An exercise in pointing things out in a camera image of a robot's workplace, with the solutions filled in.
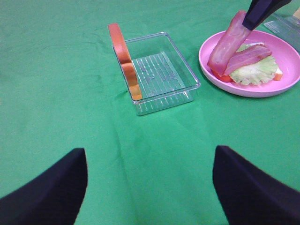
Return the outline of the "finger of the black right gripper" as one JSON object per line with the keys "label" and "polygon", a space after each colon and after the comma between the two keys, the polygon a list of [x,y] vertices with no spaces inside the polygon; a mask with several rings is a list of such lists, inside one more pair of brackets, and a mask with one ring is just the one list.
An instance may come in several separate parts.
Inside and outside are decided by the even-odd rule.
{"label": "finger of the black right gripper", "polygon": [[290,2],[291,0],[252,0],[242,25],[248,30],[254,30],[272,13]]}

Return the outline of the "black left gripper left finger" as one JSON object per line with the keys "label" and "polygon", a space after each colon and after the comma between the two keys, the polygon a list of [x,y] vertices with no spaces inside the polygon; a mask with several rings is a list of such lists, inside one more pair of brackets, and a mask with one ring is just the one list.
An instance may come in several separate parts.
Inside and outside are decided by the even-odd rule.
{"label": "black left gripper left finger", "polygon": [[71,150],[39,176],[0,199],[2,225],[72,225],[88,185],[85,150]]}

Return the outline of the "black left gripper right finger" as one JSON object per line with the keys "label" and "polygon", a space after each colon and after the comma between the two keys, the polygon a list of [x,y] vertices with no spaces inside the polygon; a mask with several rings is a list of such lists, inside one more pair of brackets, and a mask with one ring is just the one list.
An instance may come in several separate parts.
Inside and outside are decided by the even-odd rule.
{"label": "black left gripper right finger", "polygon": [[215,149],[213,185],[231,225],[298,225],[300,193],[228,146]]}

